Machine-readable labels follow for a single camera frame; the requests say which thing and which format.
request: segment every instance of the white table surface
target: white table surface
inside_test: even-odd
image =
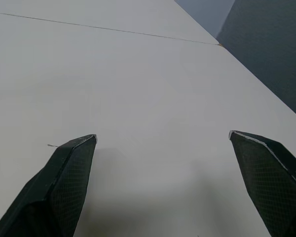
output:
[[[55,148],[99,143],[79,237],[267,237],[231,129],[296,115],[218,45],[0,15],[0,217]]]
[[[0,12],[218,44],[174,0],[0,0]]]

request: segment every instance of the textured black plastic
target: textured black plastic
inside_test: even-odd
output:
[[[296,158],[280,143],[233,131],[230,136],[254,205],[273,237],[296,237]]]
[[[96,135],[58,147],[0,220],[0,237],[72,237],[84,204]]]

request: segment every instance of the small debris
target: small debris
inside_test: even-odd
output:
[[[54,145],[50,145],[50,144],[47,144],[49,147],[59,147],[59,146],[54,146]]]

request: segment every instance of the white tabletop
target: white tabletop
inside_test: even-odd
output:
[[[75,236],[267,237],[231,129],[296,156],[296,115],[224,48],[0,14],[0,217],[96,133]]]
[[[218,44],[174,0],[0,0],[0,12]]]

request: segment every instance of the dark gray wall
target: dark gray wall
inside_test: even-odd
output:
[[[296,113],[296,0],[236,0],[217,39]]]
[[[235,0],[175,0],[216,38]]]

